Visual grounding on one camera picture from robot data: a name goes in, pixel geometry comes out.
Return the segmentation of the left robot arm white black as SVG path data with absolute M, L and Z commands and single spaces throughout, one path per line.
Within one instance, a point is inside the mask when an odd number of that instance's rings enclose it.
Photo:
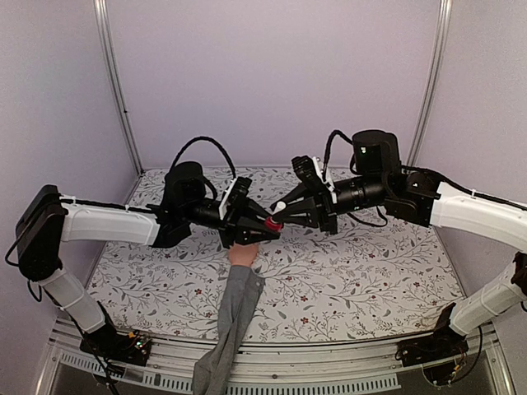
M 236 176 L 222 196 L 208 197 L 213 186 L 203 167 L 187 161 L 166 174 L 161 203 L 146 207 L 77 200 L 45 185 L 16 224 L 16 240 L 8 252 L 17 260 L 8 264 L 39 284 L 84 333 L 91 334 L 91 344 L 103 356 L 114 357 L 123 348 L 122 339 L 103 308 L 63 267 L 61 244 L 98 240 L 169 249 L 192 234 L 192 225 L 217 230 L 226 249 L 278 239 L 280 225 L 248 196 L 251 183 Z

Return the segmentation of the person's hand on table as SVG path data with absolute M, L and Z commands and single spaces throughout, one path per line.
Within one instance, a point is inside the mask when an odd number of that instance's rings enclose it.
M 258 252 L 259 246 L 257 244 L 234 244 L 229 249 L 227 256 L 232 266 L 251 267 L 258 256 Z

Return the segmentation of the white nail polish cap brush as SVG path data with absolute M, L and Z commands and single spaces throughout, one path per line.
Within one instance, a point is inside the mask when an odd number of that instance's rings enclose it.
M 283 209 L 285 209 L 287 206 L 287 204 L 285 202 L 277 202 L 275 208 L 274 208 L 274 212 L 279 212 Z

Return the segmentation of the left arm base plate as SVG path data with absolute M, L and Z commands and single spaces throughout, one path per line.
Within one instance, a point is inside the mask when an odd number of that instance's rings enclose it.
M 123 334 L 113 328 L 100 328 L 93 333 L 84 332 L 80 350 L 107 360 L 146 366 L 152 348 L 152 339 L 138 331 Z

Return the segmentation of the red nail polish bottle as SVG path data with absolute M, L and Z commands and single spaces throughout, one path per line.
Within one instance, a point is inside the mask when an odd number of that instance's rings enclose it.
M 281 232 L 283 224 L 275 222 L 272 217 L 268 217 L 265 222 L 265 226 L 274 232 Z

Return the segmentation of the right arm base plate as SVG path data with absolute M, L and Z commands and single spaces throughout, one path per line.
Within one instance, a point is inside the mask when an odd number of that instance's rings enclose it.
M 403 367 L 422 365 L 448 359 L 444 364 L 424 369 L 425 379 L 436 386 L 452 384 L 464 365 L 469 350 L 466 337 L 449 328 L 434 331 L 424 337 L 416 337 L 397 343 L 394 358 L 401 361 Z

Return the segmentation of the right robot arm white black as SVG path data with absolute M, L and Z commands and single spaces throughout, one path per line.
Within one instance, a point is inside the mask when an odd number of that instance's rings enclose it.
M 462 230 L 517 248 L 511 263 L 494 280 L 442 312 L 426 352 L 444 358 L 479 325 L 526 300 L 526 205 L 460 186 L 435 170 L 403 165 L 397 137 L 363 130 L 346 141 L 353 147 L 352 178 L 334 182 L 328 164 L 341 131 L 331 132 L 324 159 L 296 156 L 291 164 L 300 183 L 272 205 L 272 230 L 285 224 L 317 228 L 334 235 L 340 215 L 383 207 L 388 216 L 428 227 Z

